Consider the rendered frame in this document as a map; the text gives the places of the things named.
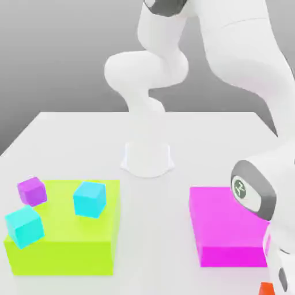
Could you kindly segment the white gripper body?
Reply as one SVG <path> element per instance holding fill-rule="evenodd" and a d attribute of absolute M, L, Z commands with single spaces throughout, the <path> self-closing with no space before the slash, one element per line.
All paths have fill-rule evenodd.
<path fill-rule="evenodd" d="M 267 263 L 275 295 L 295 295 L 295 254 L 270 249 Z"/>

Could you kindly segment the small orange cube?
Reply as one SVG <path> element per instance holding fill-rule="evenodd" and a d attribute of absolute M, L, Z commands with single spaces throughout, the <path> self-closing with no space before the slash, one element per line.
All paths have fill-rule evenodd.
<path fill-rule="evenodd" d="M 270 282 L 262 282 L 258 295 L 275 295 L 273 284 Z"/>

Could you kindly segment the small cyan cube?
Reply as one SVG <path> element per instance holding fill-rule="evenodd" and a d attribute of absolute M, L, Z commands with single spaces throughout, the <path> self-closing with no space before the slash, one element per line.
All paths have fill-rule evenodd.
<path fill-rule="evenodd" d="M 44 237 L 41 216 L 31 206 L 25 206 L 5 216 L 8 234 L 19 249 Z"/>
<path fill-rule="evenodd" d="M 73 194 L 75 215 L 99 218 L 107 204 L 106 185 L 83 181 Z"/>

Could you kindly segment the small purple cube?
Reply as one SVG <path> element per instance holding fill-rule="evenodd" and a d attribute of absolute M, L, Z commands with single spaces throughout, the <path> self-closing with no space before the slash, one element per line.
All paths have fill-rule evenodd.
<path fill-rule="evenodd" d="M 18 193 L 21 201 L 31 207 L 35 207 L 47 201 L 46 187 L 38 177 L 18 183 Z"/>

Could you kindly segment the large magenta box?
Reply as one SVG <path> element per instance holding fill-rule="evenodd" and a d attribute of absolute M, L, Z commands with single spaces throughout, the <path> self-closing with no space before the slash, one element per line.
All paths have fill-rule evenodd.
<path fill-rule="evenodd" d="M 268 222 L 240 206 L 229 187 L 191 187 L 188 206 L 201 267 L 267 267 Z"/>

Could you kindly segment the large lime green box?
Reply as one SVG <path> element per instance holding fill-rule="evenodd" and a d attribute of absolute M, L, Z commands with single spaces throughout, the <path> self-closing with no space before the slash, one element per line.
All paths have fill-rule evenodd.
<path fill-rule="evenodd" d="M 120 222 L 120 181 L 102 180 L 107 204 L 99 218 L 75 215 L 73 194 L 81 180 L 44 180 L 48 201 L 35 207 L 44 237 L 19 249 L 4 247 L 13 275 L 112 275 Z"/>

